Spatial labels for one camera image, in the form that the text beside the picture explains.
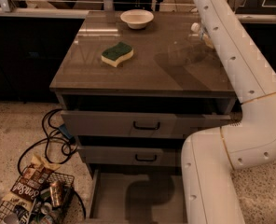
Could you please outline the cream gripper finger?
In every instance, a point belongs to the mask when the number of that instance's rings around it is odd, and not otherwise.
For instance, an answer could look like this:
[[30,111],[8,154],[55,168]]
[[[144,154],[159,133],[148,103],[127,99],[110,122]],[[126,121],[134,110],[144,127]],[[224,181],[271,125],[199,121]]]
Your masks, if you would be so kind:
[[211,38],[207,34],[204,34],[202,39],[206,46],[208,46],[211,49],[214,49],[214,44],[213,44]]

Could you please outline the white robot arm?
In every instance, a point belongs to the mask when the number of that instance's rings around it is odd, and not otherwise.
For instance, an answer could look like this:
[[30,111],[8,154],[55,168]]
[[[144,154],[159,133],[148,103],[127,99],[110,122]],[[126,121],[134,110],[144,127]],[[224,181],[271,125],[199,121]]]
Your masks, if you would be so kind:
[[188,224],[245,224],[231,174],[276,160],[276,72],[235,14],[243,0],[193,0],[237,97],[233,122],[181,150]]

